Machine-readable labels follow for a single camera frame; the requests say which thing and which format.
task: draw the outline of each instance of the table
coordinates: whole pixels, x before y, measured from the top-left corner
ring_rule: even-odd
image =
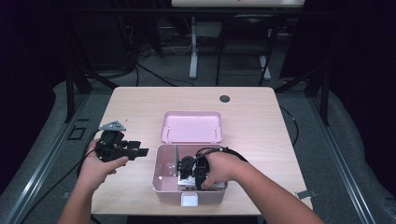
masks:
[[[230,102],[220,101],[228,95]],[[143,216],[257,216],[259,210],[242,188],[230,182],[222,203],[181,207],[160,203],[152,188],[155,157],[166,111],[211,110],[222,117],[221,144],[242,154],[290,193],[306,190],[275,93],[256,87],[122,87],[116,88],[102,124],[118,120],[124,140],[148,147],[147,157],[128,161],[94,193],[93,214]],[[303,202],[312,208],[310,199]]]
[[[172,0],[173,7],[303,7],[305,0]],[[198,50],[196,48],[196,20],[191,18],[191,63],[190,79],[197,78]],[[261,67],[265,65],[265,58],[260,57]],[[264,73],[265,80],[271,80],[270,72]]]

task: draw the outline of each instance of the forearm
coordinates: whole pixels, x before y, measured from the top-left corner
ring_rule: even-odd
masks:
[[[256,204],[268,223],[323,223],[304,203],[249,163],[235,181]]]
[[[77,182],[58,223],[90,223],[92,195],[93,191]]]

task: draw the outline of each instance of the pink plastic box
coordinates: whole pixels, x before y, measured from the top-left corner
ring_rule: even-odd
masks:
[[[161,140],[155,161],[152,187],[162,203],[182,206],[221,203],[224,189],[216,191],[185,190],[177,185],[176,150],[180,159],[195,156],[203,147],[221,147],[221,115],[215,111],[168,111],[164,115]]]

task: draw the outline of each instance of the human arm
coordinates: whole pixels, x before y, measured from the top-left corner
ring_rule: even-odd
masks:
[[[247,193],[267,223],[323,223],[309,207],[250,163],[224,152],[213,152],[206,158],[210,172],[203,189],[215,182],[233,180]]]
[[[89,154],[81,166],[77,183],[58,220],[59,224],[90,223],[94,192],[105,182],[107,175],[115,174],[116,169],[128,161],[128,157],[108,162],[100,161],[95,152],[91,152],[95,149],[96,142],[97,140],[90,143]]]

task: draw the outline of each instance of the pink box lid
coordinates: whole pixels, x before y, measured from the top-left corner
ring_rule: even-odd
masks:
[[[164,143],[219,143],[223,139],[221,114],[216,111],[168,111],[163,118]]]

